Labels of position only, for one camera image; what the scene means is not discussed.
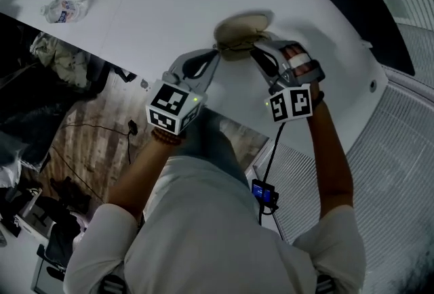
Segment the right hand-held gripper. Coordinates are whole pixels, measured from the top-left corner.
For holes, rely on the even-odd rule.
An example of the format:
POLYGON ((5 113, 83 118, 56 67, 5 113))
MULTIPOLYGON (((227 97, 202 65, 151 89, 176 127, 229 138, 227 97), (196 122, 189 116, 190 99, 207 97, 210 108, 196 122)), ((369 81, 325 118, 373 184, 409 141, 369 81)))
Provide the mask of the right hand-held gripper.
POLYGON ((296 41, 257 41, 250 52, 261 75, 269 85, 270 97, 265 100, 273 121, 285 123, 313 116, 314 110, 324 99, 324 92, 311 95, 311 84, 325 79, 320 63, 311 58, 313 70, 295 76, 288 64, 289 55, 285 48, 299 44, 296 41))

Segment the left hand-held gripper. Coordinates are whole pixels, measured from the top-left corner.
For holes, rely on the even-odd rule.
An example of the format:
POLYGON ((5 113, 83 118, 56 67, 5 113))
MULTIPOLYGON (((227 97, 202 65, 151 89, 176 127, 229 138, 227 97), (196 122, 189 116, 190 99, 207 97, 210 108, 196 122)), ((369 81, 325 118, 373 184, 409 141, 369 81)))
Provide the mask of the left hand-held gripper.
POLYGON ((164 79, 157 79, 146 102, 148 123, 174 135, 197 118, 208 99, 206 91, 220 62, 216 49, 198 49, 179 56, 164 79), (175 82, 175 75, 181 79, 175 82))

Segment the person's right hand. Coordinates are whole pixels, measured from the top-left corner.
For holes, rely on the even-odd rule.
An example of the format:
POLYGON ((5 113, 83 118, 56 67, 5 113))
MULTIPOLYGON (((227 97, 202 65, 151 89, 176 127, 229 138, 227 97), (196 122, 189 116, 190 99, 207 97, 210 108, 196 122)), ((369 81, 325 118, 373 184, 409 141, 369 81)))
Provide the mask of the person's right hand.
POLYGON ((282 52, 295 76, 301 76, 313 70, 310 55, 299 44, 286 45, 282 52))

